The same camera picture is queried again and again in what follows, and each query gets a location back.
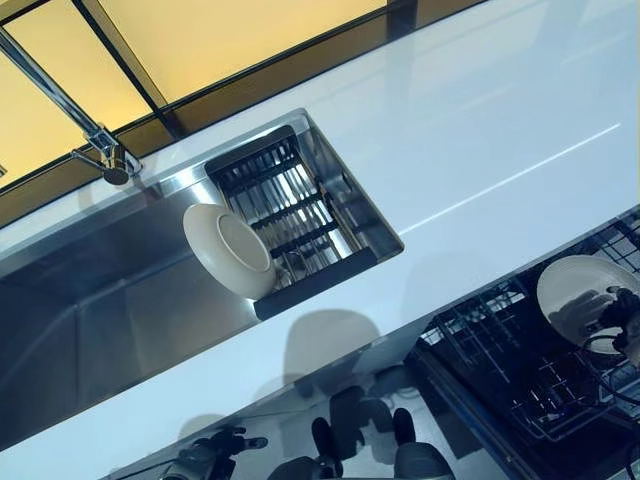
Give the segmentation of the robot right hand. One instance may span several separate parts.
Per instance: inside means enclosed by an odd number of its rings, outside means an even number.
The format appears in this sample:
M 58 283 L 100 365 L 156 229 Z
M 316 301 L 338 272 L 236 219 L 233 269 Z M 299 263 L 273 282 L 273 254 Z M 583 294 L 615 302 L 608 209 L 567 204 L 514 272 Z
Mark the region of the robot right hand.
M 607 291 L 615 299 L 604 309 L 599 323 L 605 328 L 621 329 L 613 340 L 613 346 L 617 351 L 625 353 L 639 341 L 639 296 L 623 287 L 610 287 Z

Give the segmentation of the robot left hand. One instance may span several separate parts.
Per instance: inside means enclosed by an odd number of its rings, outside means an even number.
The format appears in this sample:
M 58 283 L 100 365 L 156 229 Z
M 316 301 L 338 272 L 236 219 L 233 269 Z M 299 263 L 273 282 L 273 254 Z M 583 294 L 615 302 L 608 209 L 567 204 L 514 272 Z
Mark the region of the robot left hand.
M 182 449 L 162 474 L 161 479 L 212 480 L 230 479 L 235 470 L 234 456 L 268 445 L 266 437 L 246 438 L 243 427 L 223 429 L 203 437 Z

